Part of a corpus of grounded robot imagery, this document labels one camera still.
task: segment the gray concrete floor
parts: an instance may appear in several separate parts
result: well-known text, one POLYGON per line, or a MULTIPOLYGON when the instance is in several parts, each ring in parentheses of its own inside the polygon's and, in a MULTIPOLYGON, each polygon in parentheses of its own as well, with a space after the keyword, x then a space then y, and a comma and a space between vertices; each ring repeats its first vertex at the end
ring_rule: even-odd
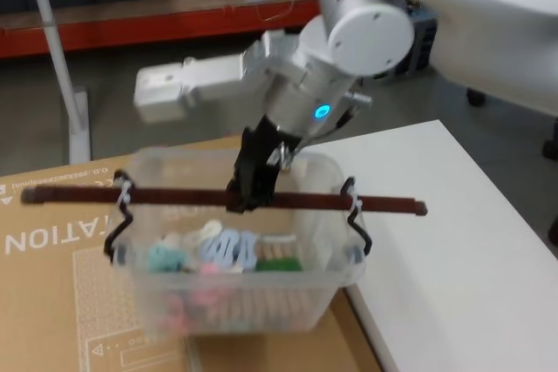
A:
MULTIPOLYGON (((204 104, 187 120, 150 126, 141 123, 132 99, 141 67, 187 56, 232 53, 254 39, 212 38, 69 54, 74 84, 90 92, 92 156, 102 159, 150 145, 216 139, 253 124, 261 109, 249 97, 204 104)), ((541 156, 552 118, 493 98, 483 108, 472 108, 464 88, 433 72, 391 85, 365 86, 375 99, 374 106, 359 113, 332 139, 441 119, 546 242, 546 232, 558 215, 558 163, 541 156)), ((0 62, 0 175, 66 164, 65 136, 65 113, 50 59, 0 62)))

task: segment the blue led light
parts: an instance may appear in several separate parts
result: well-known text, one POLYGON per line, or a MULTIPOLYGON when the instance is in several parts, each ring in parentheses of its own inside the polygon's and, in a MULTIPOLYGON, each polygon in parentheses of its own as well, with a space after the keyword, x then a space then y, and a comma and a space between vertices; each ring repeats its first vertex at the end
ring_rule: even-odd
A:
POLYGON ((314 118, 323 119, 330 114, 331 106, 329 105, 319 105, 314 111, 314 118))

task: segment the white stand base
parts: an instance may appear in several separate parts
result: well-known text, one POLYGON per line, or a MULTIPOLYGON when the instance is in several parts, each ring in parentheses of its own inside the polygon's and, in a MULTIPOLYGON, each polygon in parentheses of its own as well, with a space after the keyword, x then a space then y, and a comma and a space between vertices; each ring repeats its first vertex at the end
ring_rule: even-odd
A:
POLYGON ((91 161, 91 138, 89 136, 89 107, 87 105, 87 91, 78 89, 74 93, 78 105, 79 116, 82 121, 82 129, 78 132, 69 130, 69 156, 70 164, 86 163, 91 161))

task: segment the black wire handle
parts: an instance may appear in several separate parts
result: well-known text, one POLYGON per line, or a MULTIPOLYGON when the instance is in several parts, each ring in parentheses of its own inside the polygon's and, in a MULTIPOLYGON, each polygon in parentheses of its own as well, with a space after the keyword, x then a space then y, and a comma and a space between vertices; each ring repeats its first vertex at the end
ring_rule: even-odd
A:
POLYGON ((357 216, 360 214, 361 211, 360 211, 360 206, 357 203, 357 195, 351 193, 354 190, 354 187, 355 187, 355 178, 350 177, 345 181, 345 183, 343 183, 343 186, 341 187, 341 194, 350 195, 354 199, 352 211, 350 212, 349 217, 347 218, 347 223, 352 227, 353 230, 355 230, 358 233, 358 235, 360 235, 363 238, 364 256, 367 256, 368 254, 370 254, 370 250, 372 249, 372 238, 370 237, 368 232, 364 228, 359 226, 356 222, 357 216))
POLYGON ((128 228, 130 224, 132 224, 133 221, 133 215, 128 210, 128 204, 130 203, 130 194, 135 188, 135 185, 132 182, 130 176, 128 176, 128 174, 123 170, 117 170, 116 172, 114 172, 113 185, 120 186, 122 188, 122 193, 120 194, 119 200, 117 201, 116 205, 124 216, 124 220, 120 222, 120 224, 118 224, 116 228, 114 228, 114 230, 112 230, 112 232, 106 236, 105 239, 103 253, 105 253, 105 255, 109 258, 111 264, 112 260, 114 259, 114 248, 112 246, 114 244, 114 241, 119 235, 122 234, 125 229, 128 228))

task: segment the red metal shelf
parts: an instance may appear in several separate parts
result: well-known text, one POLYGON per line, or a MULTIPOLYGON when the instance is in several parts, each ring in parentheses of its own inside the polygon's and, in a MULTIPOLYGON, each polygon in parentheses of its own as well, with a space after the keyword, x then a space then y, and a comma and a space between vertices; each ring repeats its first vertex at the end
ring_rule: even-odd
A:
MULTIPOLYGON (((77 51, 303 26, 318 13, 317 0, 301 0, 292 5, 290 2, 251 4, 169 15, 60 24, 58 30, 65 51, 77 51), (278 17, 265 20, 266 17, 275 16, 278 17)), ((48 51, 40 27, 0 30, 0 58, 45 54, 48 51)))

